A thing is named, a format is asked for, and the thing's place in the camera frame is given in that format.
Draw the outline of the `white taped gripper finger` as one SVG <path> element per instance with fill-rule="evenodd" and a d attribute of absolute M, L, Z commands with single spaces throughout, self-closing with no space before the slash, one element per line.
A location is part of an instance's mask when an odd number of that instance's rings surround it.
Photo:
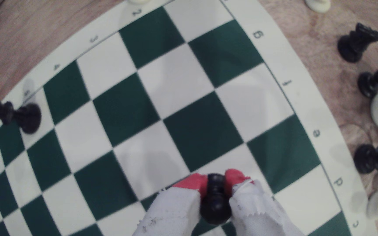
<path fill-rule="evenodd" d="M 304 235 L 259 180 L 237 169 L 227 169 L 224 176 L 225 191 L 231 195 L 231 220 L 238 236 Z"/>
<path fill-rule="evenodd" d="M 192 174 L 162 190 L 137 225 L 134 236 L 190 236 L 200 220 L 207 175 Z"/>

